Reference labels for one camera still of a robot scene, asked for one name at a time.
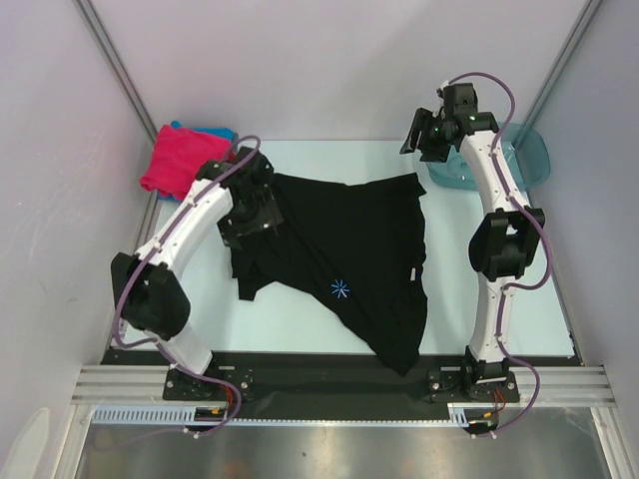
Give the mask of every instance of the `reflective metal surface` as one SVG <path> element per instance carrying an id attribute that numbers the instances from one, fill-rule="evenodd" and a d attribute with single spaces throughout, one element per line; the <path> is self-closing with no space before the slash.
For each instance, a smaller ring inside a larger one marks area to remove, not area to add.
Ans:
<path id="1" fill-rule="evenodd" d="M 459 429 L 233 426 L 194 440 L 92 426 L 77 479 L 609 478 L 592 415 L 535 409 L 496 440 Z"/>

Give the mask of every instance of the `transparent plastic container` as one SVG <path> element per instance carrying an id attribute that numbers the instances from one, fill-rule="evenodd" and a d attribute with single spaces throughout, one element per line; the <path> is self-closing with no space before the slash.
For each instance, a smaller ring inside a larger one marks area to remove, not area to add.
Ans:
<path id="1" fill-rule="evenodd" d="M 512 142 L 525 134 L 517 151 Z M 541 185 L 550 175 L 550 159 L 541 135 L 521 125 L 510 124 L 501 137 L 501 148 L 517 186 L 523 192 Z M 440 186 L 460 190 L 477 190 L 470 166 L 455 148 L 446 163 L 427 163 L 432 180 Z"/>

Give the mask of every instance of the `pink cloth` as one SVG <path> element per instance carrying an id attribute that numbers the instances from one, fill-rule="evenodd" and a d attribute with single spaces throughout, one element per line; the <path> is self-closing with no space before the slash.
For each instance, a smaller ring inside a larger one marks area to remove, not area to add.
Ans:
<path id="1" fill-rule="evenodd" d="M 220 161 L 230 144 L 215 135 L 166 125 L 158 134 L 151 165 L 140 178 L 140 185 L 149 192 L 157 190 L 164 197 L 182 201 L 200 166 L 208 160 Z"/>

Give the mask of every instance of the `black cloth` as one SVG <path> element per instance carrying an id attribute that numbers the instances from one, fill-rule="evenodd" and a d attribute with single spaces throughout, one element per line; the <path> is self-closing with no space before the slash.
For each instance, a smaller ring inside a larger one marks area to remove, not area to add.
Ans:
<path id="1" fill-rule="evenodd" d="M 417 175 L 347 186 L 277 174 L 272 188 L 284 222 L 232 250 L 240 299 L 273 281 L 312 294 L 406 374 L 426 324 Z"/>

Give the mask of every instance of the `blue star emblem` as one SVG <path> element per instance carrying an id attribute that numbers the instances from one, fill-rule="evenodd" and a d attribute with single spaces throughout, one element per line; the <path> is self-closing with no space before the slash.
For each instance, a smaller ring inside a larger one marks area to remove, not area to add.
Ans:
<path id="1" fill-rule="evenodd" d="M 348 289 L 348 285 L 344 282 L 343 279 L 336 279 L 335 282 L 330 285 L 330 287 L 333 288 L 331 294 L 335 294 L 337 296 L 337 299 L 340 299 L 341 297 L 347 297 L 346 293 L 350 292 L 350 289 Z"/>

